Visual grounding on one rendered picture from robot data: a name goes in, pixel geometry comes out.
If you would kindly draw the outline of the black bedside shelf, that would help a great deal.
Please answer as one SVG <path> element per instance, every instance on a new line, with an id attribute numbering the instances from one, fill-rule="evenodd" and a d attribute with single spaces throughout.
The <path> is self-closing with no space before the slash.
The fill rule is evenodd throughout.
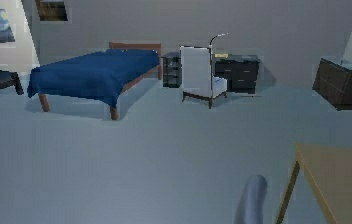
<path id="1" fill-rule="evenodd" d="M 169 52 L 162 56 L 163 86 L 167 88 L 179 88 L 182 82 L 180 54 Z"/>

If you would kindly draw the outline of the light wooden table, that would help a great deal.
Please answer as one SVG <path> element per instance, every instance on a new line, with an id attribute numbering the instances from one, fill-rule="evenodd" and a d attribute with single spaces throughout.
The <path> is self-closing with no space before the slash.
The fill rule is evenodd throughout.
<path id="1" fill-rule="evenodd" d="M 328 224 L 352 224 L 352 149 L 295 142 L 295 157 L 275 224 L 283 224 L 299 174 L 304 176 Z"/>

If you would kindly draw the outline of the black desk with drawers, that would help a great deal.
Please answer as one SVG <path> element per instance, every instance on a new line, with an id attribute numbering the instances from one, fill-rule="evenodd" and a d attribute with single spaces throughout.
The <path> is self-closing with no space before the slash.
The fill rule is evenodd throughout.
<path id="1" fill-rule="evenodd" d="M 215 77 L 227 80 L 227 91 L 254 94 L 260 60 L 256 55 L 229 55 L 215 59 Z"/>

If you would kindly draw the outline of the curved silver desk lamp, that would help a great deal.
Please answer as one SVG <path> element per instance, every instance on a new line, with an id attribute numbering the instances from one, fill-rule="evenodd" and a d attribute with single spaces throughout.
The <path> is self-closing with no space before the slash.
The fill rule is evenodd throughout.
<path id="1" fill-rule="evenodd" d="M 210 48 L 210 55 L 211 55 L 211 57 L 214 56 L 213 42 L 214 42 L 217 38 L 226 36 L 226 35 L 228 35 L 228 34 L 229 34 L 228 32 L 227 32 L 227 33 L 221 33 L 221 34 L 217 34 L 217 35 L 215 35 L 214 37 L 211 38 L 211 40 L 210 40 L 210 42 L 209 42 L 209 48 Z"/>

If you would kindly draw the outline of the blue covered wooden bed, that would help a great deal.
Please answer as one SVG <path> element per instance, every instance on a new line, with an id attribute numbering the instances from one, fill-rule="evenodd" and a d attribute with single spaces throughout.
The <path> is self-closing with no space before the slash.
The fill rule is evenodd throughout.
<path id="1" fill-rule="evenodd" d="M 49 112 L 47 95 L 98 100 L 118 119 L 119 96 L 152 72 L 162 78 L 160 43 L 109 43 L 109 49 L 42 65 L 31 70 L 27 94 L 38 95 Z"/>

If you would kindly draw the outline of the brown framed picture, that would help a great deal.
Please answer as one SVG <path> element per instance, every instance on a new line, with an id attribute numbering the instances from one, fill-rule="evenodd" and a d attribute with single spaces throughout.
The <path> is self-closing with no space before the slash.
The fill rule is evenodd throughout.
<path id="1" fill-rule="evenodd" d="M 41 21 L 67 21 L 64 0 L 35 0 Z"/>

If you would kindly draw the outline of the black chest of drawers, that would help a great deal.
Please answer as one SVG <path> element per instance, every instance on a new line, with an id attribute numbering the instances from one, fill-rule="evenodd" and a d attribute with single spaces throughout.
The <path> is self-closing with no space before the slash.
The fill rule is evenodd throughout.
<path id="1" fill-rule="evenodd" d="M 312 89 L 338 111 L 352 110 L 352 63 L 322 57 Z"/>

